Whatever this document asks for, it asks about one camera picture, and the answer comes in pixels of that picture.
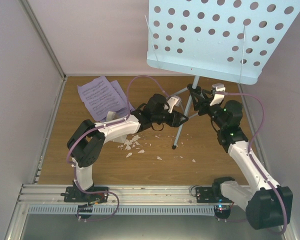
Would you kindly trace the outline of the light blue music stand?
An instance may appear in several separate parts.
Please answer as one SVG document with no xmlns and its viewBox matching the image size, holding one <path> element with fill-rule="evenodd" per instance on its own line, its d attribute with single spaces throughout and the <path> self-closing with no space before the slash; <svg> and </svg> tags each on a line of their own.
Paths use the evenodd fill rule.
<svg viewBox="0 0 300 240">
<path fill-rule="evenodd" d="M 254 85 L 300 0 L 151 0 L 147 64 Z"/>
</svg>

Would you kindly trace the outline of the lilac sheet music paper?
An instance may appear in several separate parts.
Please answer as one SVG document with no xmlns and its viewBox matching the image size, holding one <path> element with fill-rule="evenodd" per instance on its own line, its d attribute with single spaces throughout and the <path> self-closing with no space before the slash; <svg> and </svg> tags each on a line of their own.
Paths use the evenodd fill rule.
<svg viewBox="0 0 300 240">
<path fill-rule="evenodd" d="M 107 117 L 108 112 L 117 112 L 127 106 L 105 76 L 95 78 L 89 83 L 77 86 L 81 101 L 96 122 Z"/>
</svg>

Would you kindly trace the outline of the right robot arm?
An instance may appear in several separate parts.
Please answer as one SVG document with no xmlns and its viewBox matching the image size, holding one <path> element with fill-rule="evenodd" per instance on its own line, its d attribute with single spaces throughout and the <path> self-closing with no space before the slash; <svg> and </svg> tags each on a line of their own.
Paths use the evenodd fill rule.
<svg viewBox="0 0 300 240">
<path fill-rule="evenodd" d="M 218 203 L 229 199 L 245 211 L 246 220 L 255 230 L 281 226 L 285 233 L 291 219 L 293 193 L 282 187 L 261 164 L 240 127 L 243 105 L 236 100 L 223 102 L 228 95 L 223 84 L 214 84 L 210 91 L 187 86 L 198 115 L 208 115 L 212 127 L 218 126 L 217 140 L 235 161 L 248 182 L 249 189 L 239 185 L 232 177 L 214 180 L 211 196 Z"/>
</svg>

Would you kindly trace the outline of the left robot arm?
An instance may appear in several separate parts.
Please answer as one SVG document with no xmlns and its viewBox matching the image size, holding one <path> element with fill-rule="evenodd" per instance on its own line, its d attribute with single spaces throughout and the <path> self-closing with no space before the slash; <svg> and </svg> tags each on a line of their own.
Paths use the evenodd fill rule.
<svg viewBox="0 0 300 240">
<path fill-rule="evenodd" d="M 74 168 L 73 185 L 66 192 L 66 197 L 88 202 L 93 195 L 105 195 L 105 190 L 97 190 L 92 178 L 92 167 L 107 142 L 116 138 L 143 132 L 152 128 L 153 124 L 168 125 L 178 128 L 188 121 L 188 117 L 175 110 L 180 98 L 166 98 L 154 94 L 147 103 L 130 111 L 117 120 L 93 123 L 89 119 L 83 121 L 67 142 L 66 161 Z"/>
</svg>

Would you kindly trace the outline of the white debris flakes pile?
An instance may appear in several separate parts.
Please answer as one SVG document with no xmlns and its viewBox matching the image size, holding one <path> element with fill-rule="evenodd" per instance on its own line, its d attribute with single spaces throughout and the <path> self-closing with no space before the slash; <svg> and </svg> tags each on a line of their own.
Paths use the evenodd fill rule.
<svg viewBox="0 0 300 240">
<path fill-rule="evenodd" d="M 142 154 L 149 157 L 154 157 L 159 161 L 168 160 L 168 159 L 181 159 L 185 160 L 186 156 L 183 155 L 173 155 L 172 152 L 168 152 L 167 150 L 163 150 L 162 153 L 159 153 L 159 150 L 155 148 L 155 145 L 151 142 L 146 142 L 146 139 L 143 135 L 139 136 L 138 134 L 132 134 L 131 139 L 125 138 L 124 140 L 119 142 L 117 146 L 119 149 L 127 151 L 126 158 L 129 158 L 133 155 L 133 151 L 135 154 Z"/>
</svg>

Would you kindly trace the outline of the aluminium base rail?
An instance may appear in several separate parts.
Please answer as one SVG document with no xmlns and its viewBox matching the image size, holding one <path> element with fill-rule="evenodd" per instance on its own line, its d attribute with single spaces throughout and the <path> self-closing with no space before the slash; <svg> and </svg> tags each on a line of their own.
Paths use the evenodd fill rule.
<svg viewBox="0 0 300 240">
<path fill-rule="evenodd" d="M 24 184 L 17 201 L 28 204 L 62 204 L 67 185 Z M 190 185 L 109 185 L 121 205 L 196 205 Z"/>
</svg>

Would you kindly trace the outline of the left aluminium frame post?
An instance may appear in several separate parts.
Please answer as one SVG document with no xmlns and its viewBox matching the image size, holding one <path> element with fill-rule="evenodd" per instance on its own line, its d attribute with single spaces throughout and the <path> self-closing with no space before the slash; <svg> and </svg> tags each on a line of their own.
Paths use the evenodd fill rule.
<svg viewBox="0 0 300 240">
<path fill-rule="evenodd" d="M 49 43 L 49 40 L 48 40 L 46 34 L 44 33 L 44 30 L 43 30 L 38 18 L 36 17 L 36 14 L 35 14 L 33 8 L 31 7 L 29 1 L 28 0 L 19 0 L 18 2 L 22 6 L 22 8 L 25 11 L 25 14 L 28 17 L 30 23 L 32 24 L 34 30 L 38 34 L 38 37 L 39 37 L 40 41 L 42 42 L 44 48 L 46 49 L 46 51 L 47 51 L 53 65 L 55 66 L 58 74 L 60 75 L 61 79 L 63 81 L 65 81 L 67 75 L 63 71 L 63 69 L 61 67 L 61 64 L 58 61 L 57 56 L 56 56 L 55 52 L 53 51 L 53 48 L 52 48 L 51 44 Z"/>
</svg>

